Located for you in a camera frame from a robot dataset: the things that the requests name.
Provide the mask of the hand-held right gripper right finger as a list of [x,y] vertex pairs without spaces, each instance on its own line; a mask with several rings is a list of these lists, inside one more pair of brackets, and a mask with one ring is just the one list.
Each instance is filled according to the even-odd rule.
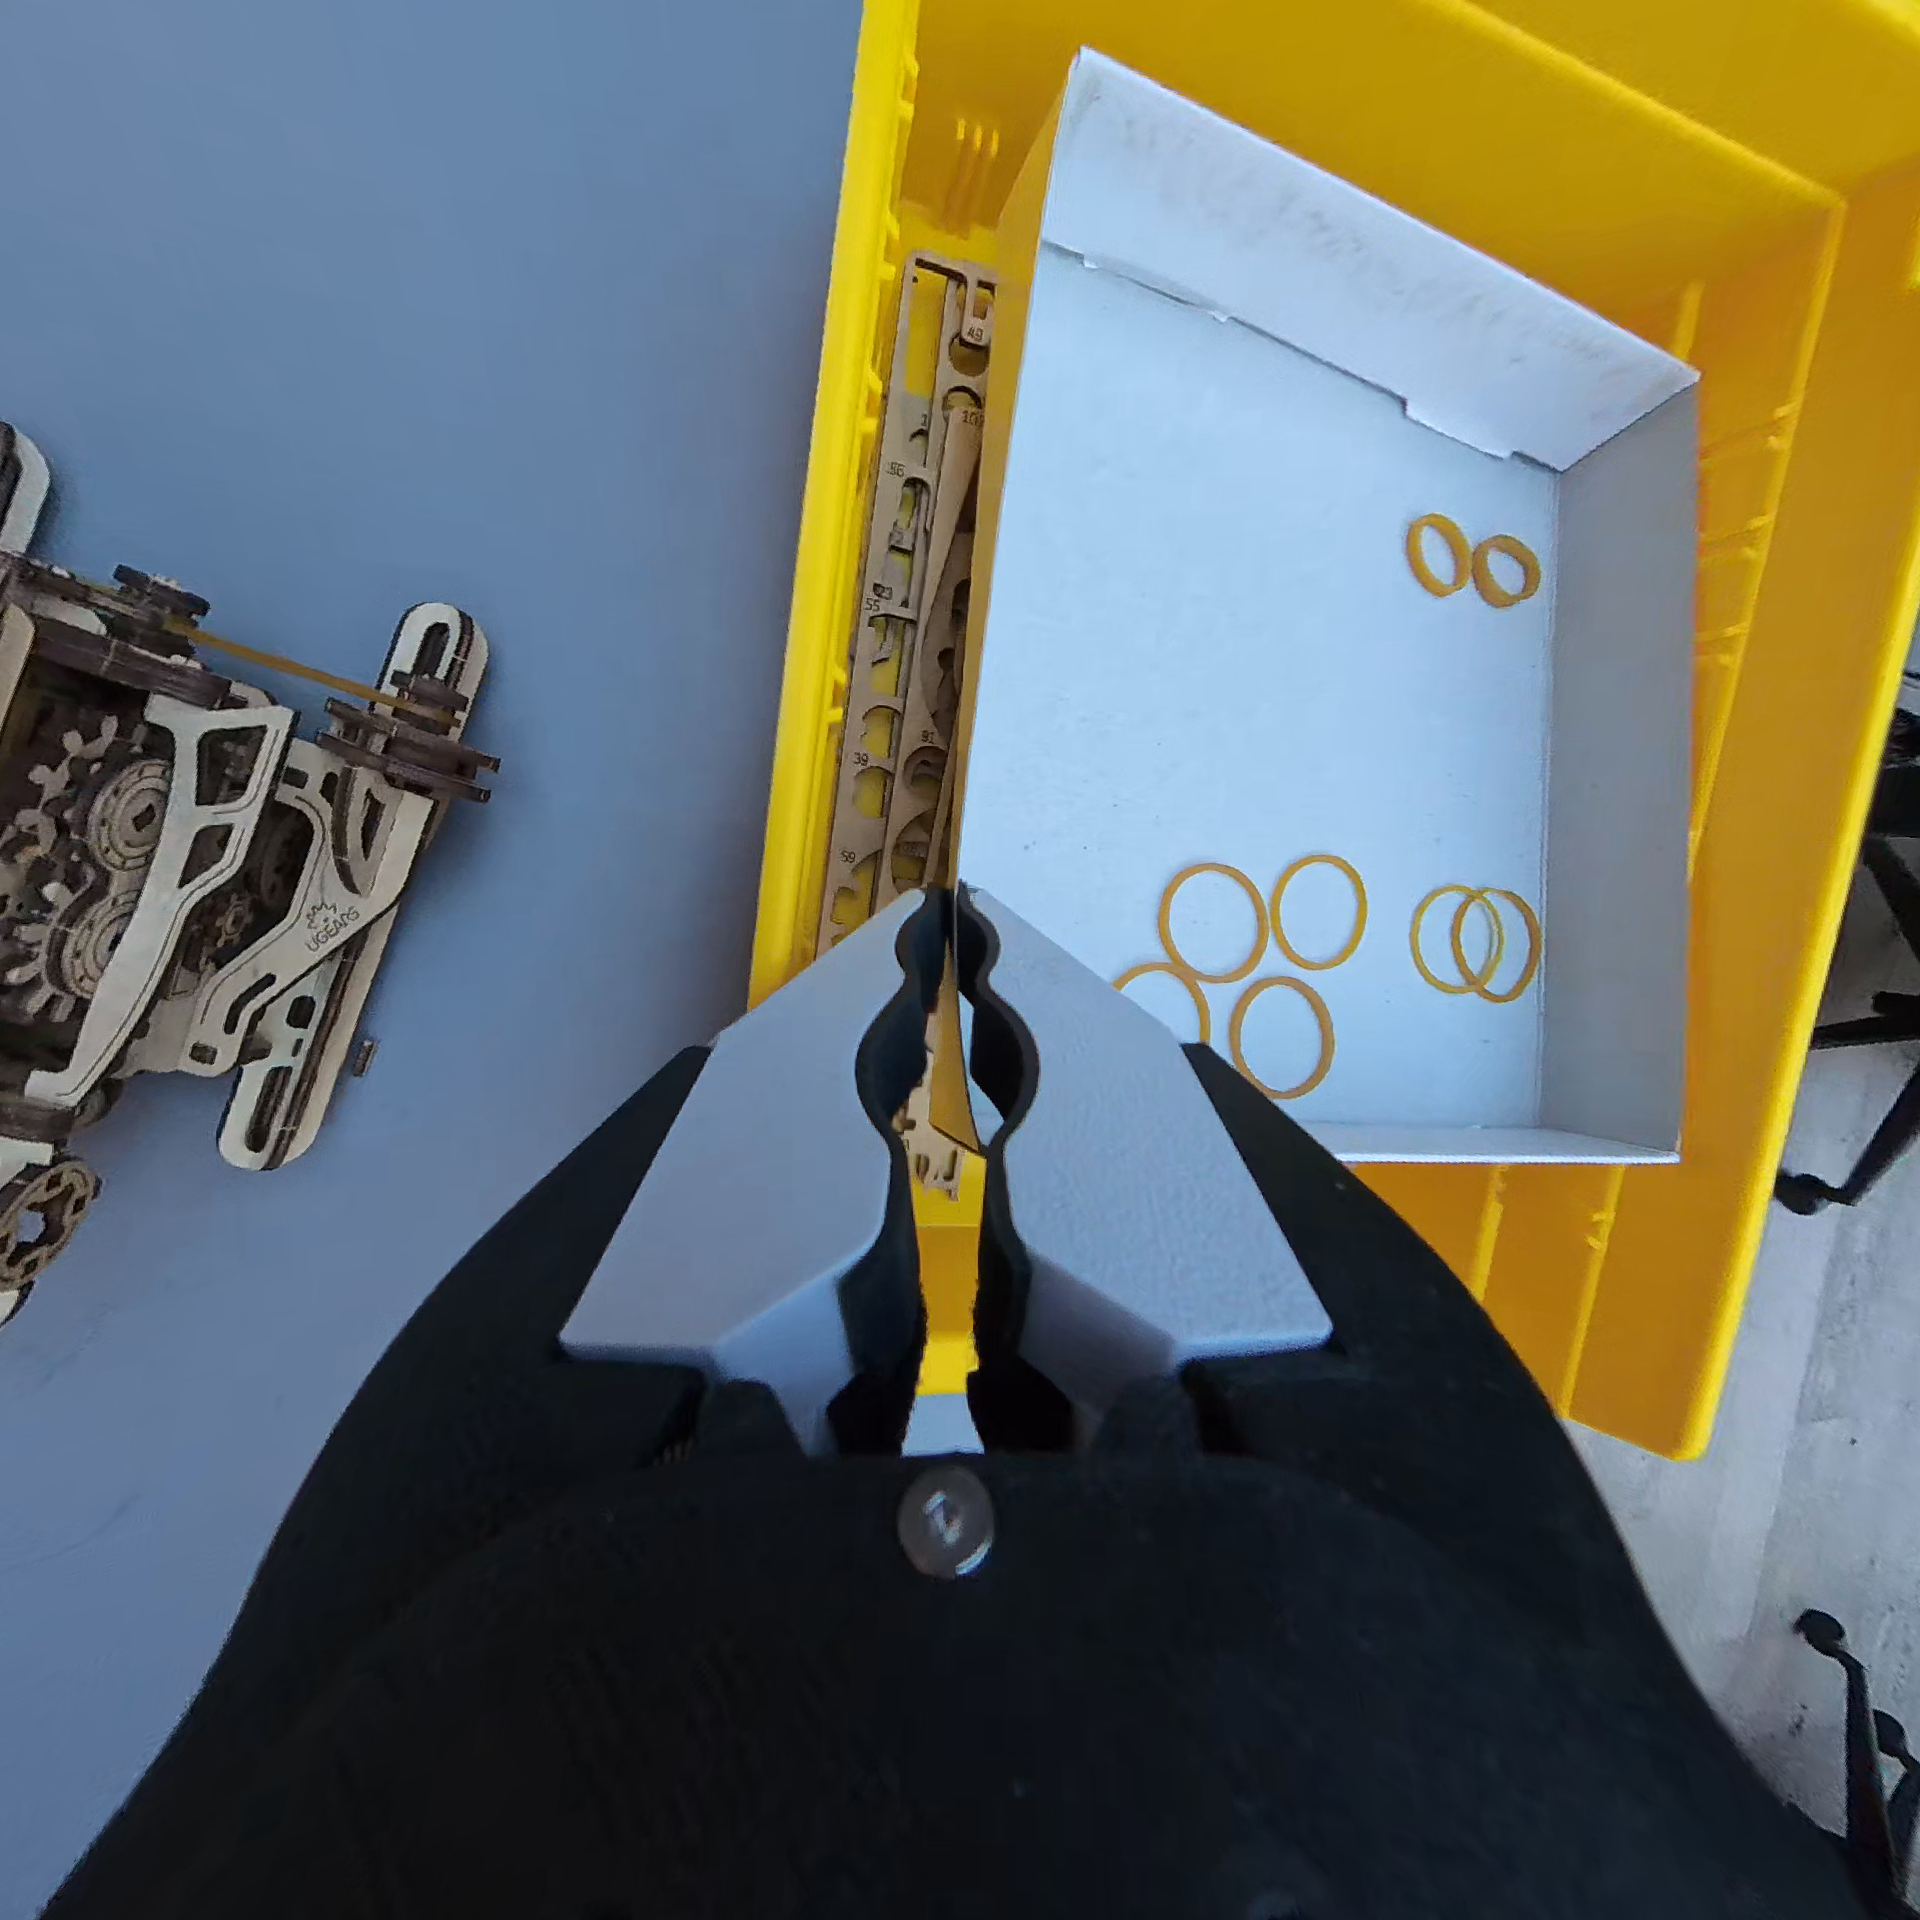
[[1187,1048],[992,894],[952,894],[967,1106],[984,1162],[987,1452],[1075,1452],[1129,1387],[1333,1338]]

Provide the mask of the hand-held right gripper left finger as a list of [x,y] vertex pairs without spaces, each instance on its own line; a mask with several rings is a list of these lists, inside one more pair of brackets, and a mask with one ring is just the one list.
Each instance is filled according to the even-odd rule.
[[721,1028],[567,1320],[575,1360],[758,1383],[808,1455],[896,1455],[926,1351],[896,1118],[949,904],[913,891]]

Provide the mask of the white cardboard box tray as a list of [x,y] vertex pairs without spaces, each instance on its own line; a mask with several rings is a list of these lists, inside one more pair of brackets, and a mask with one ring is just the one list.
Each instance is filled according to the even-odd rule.
[[[1676,1163],[1701,374],[1093,48],[1005,215],[956,878],[1112,988],[1182,866],[1331,849],[1384,921],[1269,1102],[1348,1162]],[[1542,590],[1430,599],[1420,512]],[[1542,910],[1524,1002],[1414,978],[1439,880]]]

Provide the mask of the yellow plastic bin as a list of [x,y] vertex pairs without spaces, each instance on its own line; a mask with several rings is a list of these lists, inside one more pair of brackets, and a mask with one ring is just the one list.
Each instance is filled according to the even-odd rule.
[[1573,1423],[1703,1456],[1916,620],[1916,6],[863,6],[749,1002],[808,963],[881,315],[1093,46],[1701,374],[1676,1168],[1384,1168]]

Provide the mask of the wooden parts sheet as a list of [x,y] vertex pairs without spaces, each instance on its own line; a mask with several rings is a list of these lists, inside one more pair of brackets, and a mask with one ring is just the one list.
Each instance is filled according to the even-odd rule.
[[901,271],[813,953],[949,872],[967,671],[993,279],[911,254]]

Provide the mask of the wooden mechanical model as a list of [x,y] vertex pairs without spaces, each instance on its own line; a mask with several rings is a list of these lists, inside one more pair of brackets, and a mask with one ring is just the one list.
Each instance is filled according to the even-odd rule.
[[35,553],[52,495],[3,426],[3,1315],[103,1180],[139,1074],[231,1076],[224,1162],[276,1170],[349,1070],[399,899],[452,803],[488,638],[408,608],[371,684],[203,628],[207,601]]

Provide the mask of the group of yellow rubber bands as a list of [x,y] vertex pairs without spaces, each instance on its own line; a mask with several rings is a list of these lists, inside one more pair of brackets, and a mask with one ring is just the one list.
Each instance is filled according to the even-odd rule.
[[[1420,512],[1403,534],[1411,580],[1430,599],[1463,592],[1488,610],[1521,608],[1545,587],[1545,566],[1521,535],[1471,537],[1444,512]],[[1244,902],[1249,943],[1236,958],[1191,955],[1184,907]],[[1163,883],[1156,947],[1112,976],[1118,992],[1149,1006],[1182,1000],[1199,1042],[1221,1044],[1229,1066],[1278,1105],[1319,1092],[1337,1066],[1337,1008],[1326,982],[1359,961],[1375,924],[1361,866],[1331,849],[1308,849],[1259,884],[1225,860],[1195,860]],[[1406,913],[1406,961],[1444,1002],[1516,1006],[1545,970],[1542,910],[1517,887],[1439,880]]]

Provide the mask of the black chair base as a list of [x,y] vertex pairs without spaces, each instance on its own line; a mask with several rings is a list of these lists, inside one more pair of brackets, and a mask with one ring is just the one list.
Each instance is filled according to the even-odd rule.
[[[1904,671],[1904,697],[1888,721],[1879,777],[1867,806],[1857,866],[1879,890],[1894,930],[1911,958],[1918,955],[1918,875],[1904,849],[1918,843],[1918,671]],[[1871,1011],[1860,1017],[1819,1024],[1811,1052],[1871,1050],[1918,1042],[1918,992],[1873,992]],[[1783,1168],[1773,1201],[1793,1216],[1849,1209],[1867,1199],[1880,1177],[1918,1142],[1918,1070],[1911,1070],[1857,1162],[1839,1185],[1812,1172]]]
[[1908,1903],[1918,1822],[1918,1758],[1904,1724],[1873,1707],[1864,1665],[1843,1623],[1805,1610],[1796,1636],[1843,1673],[1843,1812],[1835,1835],[1849,1881],[1873,1916],[1916,1916]]

